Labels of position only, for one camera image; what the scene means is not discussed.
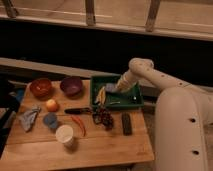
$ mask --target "dark background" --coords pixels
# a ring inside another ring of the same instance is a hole
[[[132,57],[194,84],[213,86],[213,42],[0,21],[0,57],[122,74]]]

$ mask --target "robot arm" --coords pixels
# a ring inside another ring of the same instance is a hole
[[[213,95],[154,69],[149,59],[133,58],[117,83],[127,91],[145,78],[162,93],[155,110],[155,164],[157,171],[207,171],[203,123],[213,122]]]

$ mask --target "red bowl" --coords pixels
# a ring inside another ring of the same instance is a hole
[[[82,91],[83,83],[80,77],[77,76],[67,77],[61,81],[60,89],[67,96],[73,96]]]
[[[30,84],[30,91],[35,97],[44,97],[52,91],[52,83],[48,78],[39,78]]]

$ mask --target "remote control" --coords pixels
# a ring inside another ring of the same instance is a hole
[[[132,134],[132,125],[130,120],[130,115],[128,113],[123,113],[121,115],[122,126],[123,126],[123,134],[131,135]]]

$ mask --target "paper cup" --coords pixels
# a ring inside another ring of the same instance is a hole
[[[71,147],[73,144],[73,128],[69,125],[60,126],[55,133],[56,139],[66,147]]]

